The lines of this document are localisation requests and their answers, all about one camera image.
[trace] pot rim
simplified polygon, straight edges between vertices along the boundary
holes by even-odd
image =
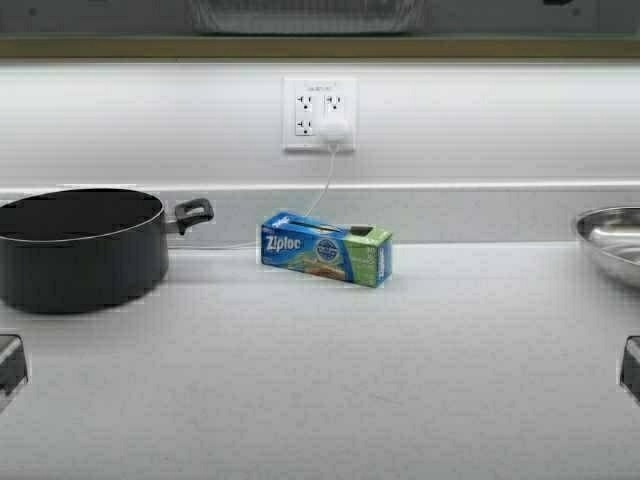
[[[55,194],[55,193],[64,193],[64,192],[73,192],[73,191],[91,191],[91,190],[96,190],[94,188],[81,188],[81,189],[70,189],[70,190],[60,190],[58,192],[50,192],[49,195],[51,194]],[[153,197],[155,200],[157,200],[161,207],[160,207],[160,211],[158,211],[157,214],[155,214],[153,217],[145,220],[144,222],[140,222],[136,225],[132,225],[131,227],[127,227],[127,228],[122,228],[120,230],[115,230],[113,232],[107,232],[107,233],[102,233],[100,235],[91,235],[91,236],[87,236],[87,237],[78,237],[78,238],[64,238],[64,239],[60,239],[60,240],[27,240],[24,238],[9,238],[9,237],[5,237],[4,235],[0,235],[0,240],[6,240],[8,242],[18,242],[18,243],[35,243],[35,244],[40,244],[40,245],[46,245],[46,244],[58,244],[58,243],[69,243],[69,242],[78,242],[78,241],[85,241],[85,240],[94,240],[97,238],[106,238],[106,237],[112,237],[114,235],[118,235],[124,232],[128,232],[129,230],[133,230],[136,228],[140,228],[144,225],[147,225],[148,223],[154,222],[155,220],[158,219],[158,217],[162,216],[165,213],[165,209],[164,209],[164,204],[162,203],[162,201],[156,197],[155,195],[151,195],[149,193],[146,192],[141,192],[139,190],[131,190],[131,189],[126,189],[126,188],[101,188],[100,190],[111,190],[111,191],[126,191],[126,192],[134,192],[134,193],[142,193],[144,195],[149,195],[150,197]],[[32,197],[25,197],[25,198],[21,198],[20,200],[16,200],[15,202],[11,202],[8,203],[6,205],[3,205],[0,208],[3,208],[7,205],[11,205],[13,203],[17,203],[23,200],[27,200],[28,198],[32,198]]]

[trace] white countertop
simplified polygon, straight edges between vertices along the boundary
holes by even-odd
[[[0,306],[32,381],[0,416],[2,478],[627,479],[617,385],[640,293],[573,243],[398,247],[372,290],[172,252],[120,309]]]

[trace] outlet cover plate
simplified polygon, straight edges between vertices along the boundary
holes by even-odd
[[[325,143],[316,135],[314,128],[311,128],[310,134],[304,134],[304,129],[297,124],[304,122],[308,125],[308,122],[311,122],[311,126],[314,127],[327,115],[340,115],[351,124],[351,141],[342,145],[340,149],[356,149],[358,81],[355,78],[285,78],[282,98],[282,144],[285,150],[326,151]],[[311,108],[301,108],[301,98],[304,99],[303,103]],[[330,111],[331,102],[328,98],[340,99],[340,109],[337,113]]]

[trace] outlet socket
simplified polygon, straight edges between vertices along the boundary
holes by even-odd
[[[352,126],[352,141],[342,147],[356,148],[358,118],[357,81],[352,78],[306,80],[285,78],[283,87],[283,148],[326,151],[315,127],[325,118],[344,118]]]

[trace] white cable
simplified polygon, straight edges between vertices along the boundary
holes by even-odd
[[[324,185],[324,189],[315,199],[315,201],[311,204],[307,213],[305,213],[305,217],[310,216],[316,207],[320,204],[320,202],[324,199],[325,195],[329,191],[329,187],[331,187],[331,181],[333,180],[333,170],[336,163],[336,155],[338,150],[340,149],[340,144],[345,143],[351,136],[351,126],[349,123],[343,119],[330,119],[322,123],[318,128],[318,133],[320,137],[324,140],[325,144],[329,147],[330,161],[329,161],[329,174],[327,175],[327,181]],[[248,247],[255,247],[258,245],[258,242],[251,243],[238,243],[234,245],[214,245],[212,247],[202,247],[202,250],[234,250]]]
[[[338,154],[338,149],[339,149],[338,145],[329,146],[329,152],[331,154],[331,157],[329,160],[329,174],[327,175],[327,181],[324,185],[324,189],[322,190],[320,195],[318,195],[318,198],[315,199],[315,201],[311,204],[311,206],[307,210],[307,213],[305,213],[304,215],[305,217],[308,217],[309,215],[311,215],[311,213],[313,213],[313,211],[316,209],[316,207],[320,204],[322,199],[325,197],[325,195],[329,191],[329,187],[331,186],[331,180],[333,180],[333,171],[335,169],[336,155]],[[258,242],[247,242],[247,243],[236,243],[232,245],[214,245],[212,247],[177,247],[177,250],[183,250],[183,249],[184,250],[241,250],[241,249],[248,249],[250,247],[255,247],[257,245],[258,245]]]
[[[327,175],[327,182],[324,185],[324,190],[318,195],[318,198],[311,204],[307,213],[304,214],[305,217],[310,216],[313,211],[316,209],[318,204],[325,197],[327,192],[329,191],[329,187],[331,186],[331,180],[333,180],[333,170],[336,164],[336,154],[338,153],[338,145],[329,145],[329,153],[331,153],[331,159],[329,160],[329,175]]]

